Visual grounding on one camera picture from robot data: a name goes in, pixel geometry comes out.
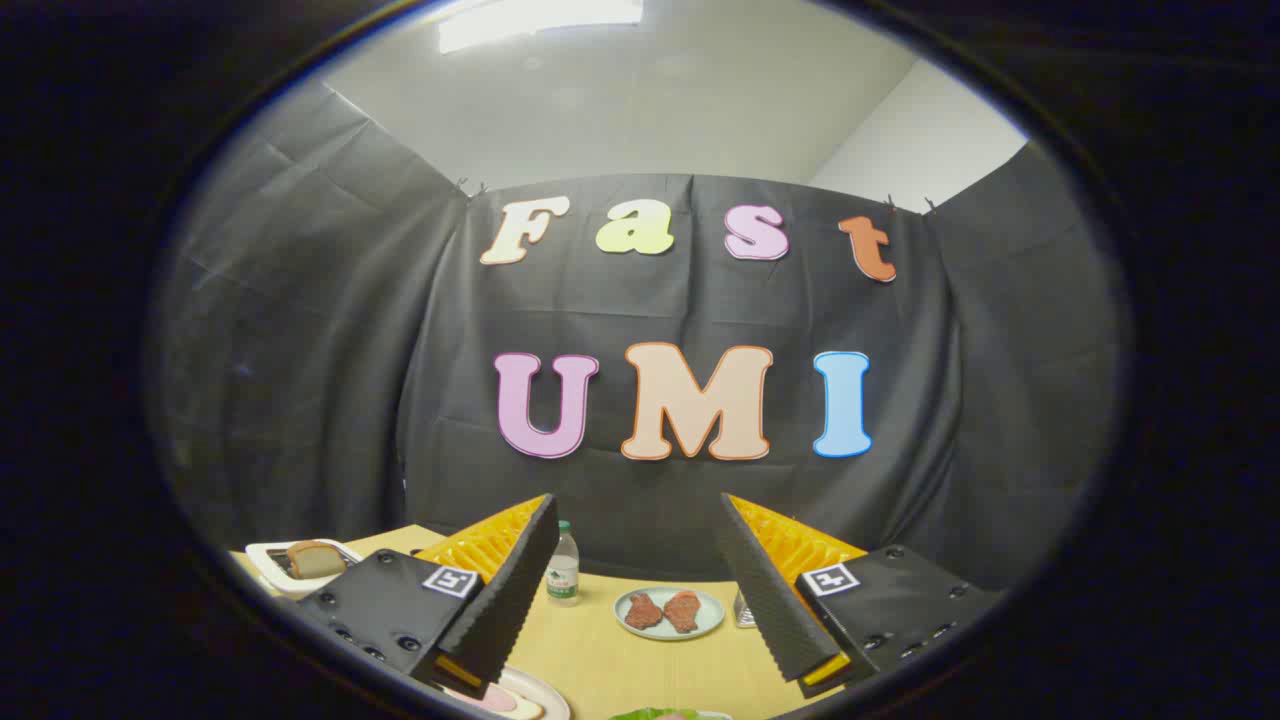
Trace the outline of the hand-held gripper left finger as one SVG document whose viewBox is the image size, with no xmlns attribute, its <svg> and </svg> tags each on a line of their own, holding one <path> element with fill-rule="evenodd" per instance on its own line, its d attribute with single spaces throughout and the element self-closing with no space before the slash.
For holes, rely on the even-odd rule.
<svg viewBox="0 0 1280 720">
<path fill-rule="evenodd" d="M 298 614 L 370 662 L 480 700 L 558 542 L 556 497 L 539 495 L 417 553 L 378 550 L 302 598 Z"/>
</svg>

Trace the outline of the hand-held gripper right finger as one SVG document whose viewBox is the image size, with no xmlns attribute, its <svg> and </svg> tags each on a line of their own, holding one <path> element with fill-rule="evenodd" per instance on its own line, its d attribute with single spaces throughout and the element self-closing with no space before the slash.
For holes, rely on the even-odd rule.
<svg viewBox="0 0 1280 720">
<path fill-rule="evenodd" d="M 815 697 L 911 662 L 1001 598 L 901 544 L 856 548 L 732 495 L 718 548 L 786 682 Z"/>
</svg>

